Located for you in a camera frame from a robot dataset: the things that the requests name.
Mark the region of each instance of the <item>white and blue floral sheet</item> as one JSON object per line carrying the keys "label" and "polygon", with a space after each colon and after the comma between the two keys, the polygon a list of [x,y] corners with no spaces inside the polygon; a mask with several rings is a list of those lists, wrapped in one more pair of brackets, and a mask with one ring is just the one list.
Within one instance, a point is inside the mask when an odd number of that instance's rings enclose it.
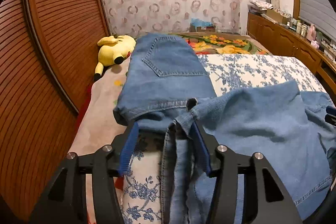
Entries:
{"label": "white and blue floral sheet", "polygon": [[[322,85],[295,57],[271,55],[199,55],[217,96],[240,87],[263,87],[296,80],[300,90],[322,91]],[[126,224],[159,224],[160,169],[163,140],[140,136],[124,178],[121,209]]]}

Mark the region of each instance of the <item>cabinet door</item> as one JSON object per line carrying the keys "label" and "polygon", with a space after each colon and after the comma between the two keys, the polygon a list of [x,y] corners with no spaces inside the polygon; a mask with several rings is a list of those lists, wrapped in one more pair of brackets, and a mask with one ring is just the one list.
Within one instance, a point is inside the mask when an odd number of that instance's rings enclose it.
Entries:
{"label": "cabinet door", "polygon": [[295,57],[300,60],[313,73],[316,73],[321,58],[313,52],[313,49],[302,42],[296,47]]}
{"label": "cabinet door", "polygon": [[253,39],[258,40],[259,16],[249,13],[247,22],[247,33]]}
{"label": "cabinet door", "polygon": [[296,48],[298,47],[296,38],[288,34],[284,30],[279,31],[276,49],[273,54],[281,56],[294,56]]}
{"label": "cabinet door", "polygon": [[271,53],[274,53],[276,51],[276,40],[277,32],[275,24],[261,18],[257,41],[259,41]]}

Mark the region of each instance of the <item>black plush foot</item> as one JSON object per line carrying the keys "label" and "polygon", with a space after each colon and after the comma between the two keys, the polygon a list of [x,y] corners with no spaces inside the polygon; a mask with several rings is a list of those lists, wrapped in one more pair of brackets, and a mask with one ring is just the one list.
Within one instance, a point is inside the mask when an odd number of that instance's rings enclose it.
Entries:
{"label": "black plush foot", "polygon": [[114,63],[117,65],[120,65],[122,62],[124,62],[124,58],[122,56],[119,56],[114,60]]}
{"label": "black plush foot", "polygon": [[95,73],[93,77],[93,81],[97,82],[101,78],[101,75],[99,73]]}

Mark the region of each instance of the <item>jeans back pocket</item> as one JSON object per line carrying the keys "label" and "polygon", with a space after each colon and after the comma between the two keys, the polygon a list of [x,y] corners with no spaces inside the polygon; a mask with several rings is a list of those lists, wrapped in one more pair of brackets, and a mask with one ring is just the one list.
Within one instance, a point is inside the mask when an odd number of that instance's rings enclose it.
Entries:
{"label": "jeans back pocket", "polygon": [[142,61],[159,77],[208,75],[194,50],[174,35],[156,37]]}

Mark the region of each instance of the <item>louvered wooden door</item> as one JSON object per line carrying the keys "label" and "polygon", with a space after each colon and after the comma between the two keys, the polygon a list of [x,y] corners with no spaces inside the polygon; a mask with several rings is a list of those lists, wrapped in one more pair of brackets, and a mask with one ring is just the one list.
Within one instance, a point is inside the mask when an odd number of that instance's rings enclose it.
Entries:
{"label": "louvered wooden door", "polygon": [[100,0],[0,4],[0,196],[20,219],[73,142],[106,35]]}

